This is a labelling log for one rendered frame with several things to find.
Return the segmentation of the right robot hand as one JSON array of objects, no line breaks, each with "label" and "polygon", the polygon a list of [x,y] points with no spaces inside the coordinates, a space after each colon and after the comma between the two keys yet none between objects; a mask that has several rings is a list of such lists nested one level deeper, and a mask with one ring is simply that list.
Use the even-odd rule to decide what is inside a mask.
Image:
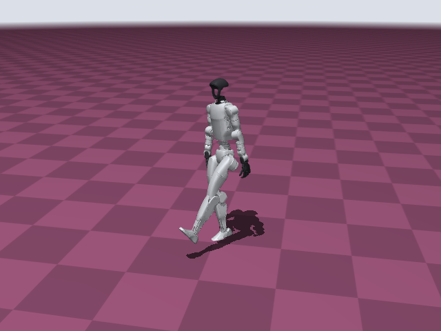
[{"label": "right robot hand", "polygon": [[209,152],[208,152],[208,151],[205,151],[206,166],[207,166],[207,164],[208,164],[208,160],[209,160],[210,157],[211,157],[211,155],[209,155]]}]

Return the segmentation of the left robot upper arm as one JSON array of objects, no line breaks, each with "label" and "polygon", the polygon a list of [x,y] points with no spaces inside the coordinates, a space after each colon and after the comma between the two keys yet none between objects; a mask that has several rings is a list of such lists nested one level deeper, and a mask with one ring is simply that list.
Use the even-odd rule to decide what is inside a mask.
[{"label": "left robot upper arm", "polygon": [[231,134],[232,139],[236,140],[236,139],[238,139],[238,136],[237,136],[238,131],[241,131],[240,120],[238,117],[238,108],[233,105],[227,105],[227,106],[225,106],[225,110],[226,110],[227,116],[230,118],[232,127],[234,129],[234,131]]}]

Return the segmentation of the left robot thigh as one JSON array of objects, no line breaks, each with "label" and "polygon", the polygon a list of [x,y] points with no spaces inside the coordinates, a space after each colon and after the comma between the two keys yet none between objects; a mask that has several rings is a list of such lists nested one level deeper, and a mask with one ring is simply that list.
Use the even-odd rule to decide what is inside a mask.
[{"label": "left robot thigh", "polygon": [[[227,179],[228,171],[235,171],[235,169],[238,167],[238,162],[233,156],[229,155],[223,158],[223,160],[218,164],[216,167],[209,185],[207,189],[207,195],[209,196],[209,200],[211,200],[215,195],[217,195],[218,190],[221,188],[221,186],[224,184],[225,180]],[[208,200],[208,202],[209,202]]]}]

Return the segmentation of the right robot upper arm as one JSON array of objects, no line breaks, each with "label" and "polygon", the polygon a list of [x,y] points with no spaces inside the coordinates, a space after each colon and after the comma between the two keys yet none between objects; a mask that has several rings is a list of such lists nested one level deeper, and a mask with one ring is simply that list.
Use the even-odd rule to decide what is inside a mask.
[{"label": "right robot upper arm", "polygon": [[212,135],[214,135],[214,133],[213,133],[213,130],[212,130],[212,122],[211,122],[211,119],[210,119],[210,106],[211,106],[211,104],[207,105],[207,107],[206,107],[206,110],[207,110],[207,122],[208,122],[209,126],[206,127],[205,133],[212,136]]}]

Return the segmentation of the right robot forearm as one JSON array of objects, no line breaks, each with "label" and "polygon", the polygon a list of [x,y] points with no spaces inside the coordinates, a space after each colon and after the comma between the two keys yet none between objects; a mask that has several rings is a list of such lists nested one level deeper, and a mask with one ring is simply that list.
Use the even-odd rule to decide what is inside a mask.
[{"label": "right robot forearm", "polygon": [[[205,151],[209,152],[209,155],[211,155],[212,153],[212,142],[214,140],[214,137],[211,135],[208,135],[205,133]],[[204,151],[204,155],[205,155],[205,151]]]}]

